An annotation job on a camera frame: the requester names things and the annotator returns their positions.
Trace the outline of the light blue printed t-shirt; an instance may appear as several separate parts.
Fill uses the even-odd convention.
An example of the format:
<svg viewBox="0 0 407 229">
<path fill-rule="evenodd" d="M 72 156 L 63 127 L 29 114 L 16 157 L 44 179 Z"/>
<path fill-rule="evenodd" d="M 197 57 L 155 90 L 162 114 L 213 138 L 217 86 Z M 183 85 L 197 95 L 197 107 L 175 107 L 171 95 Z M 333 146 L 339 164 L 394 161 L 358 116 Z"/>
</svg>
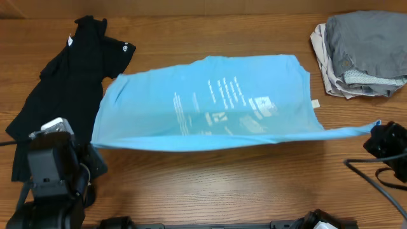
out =
<svg viewBox="0 0 407 229">
<path fill-rule="evenodd" d="M 314 112 L 310 74 L 294 55 L 206 57 L 119 75 L 100 103 L 91 142 L 208 151 L 356 137 L 371 129 L 326 130 Z"/>
</svg>

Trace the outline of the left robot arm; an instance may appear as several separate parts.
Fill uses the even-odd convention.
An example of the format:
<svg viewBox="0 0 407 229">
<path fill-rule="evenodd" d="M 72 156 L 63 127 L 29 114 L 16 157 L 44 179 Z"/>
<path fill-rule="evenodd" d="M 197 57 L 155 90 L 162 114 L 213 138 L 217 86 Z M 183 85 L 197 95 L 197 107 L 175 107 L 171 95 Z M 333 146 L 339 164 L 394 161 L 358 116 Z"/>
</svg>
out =
<svg viewBox="0 0 407 229">
<path fill-rule="evenodd" d="M 91 144 L 68 132 L 39 134 L 27 154 L 31 178 L 24 183 L 7 228 L 84 228 L 85 209 L 96 199 L 92 181 L 107 165 Z"/>
</svg>

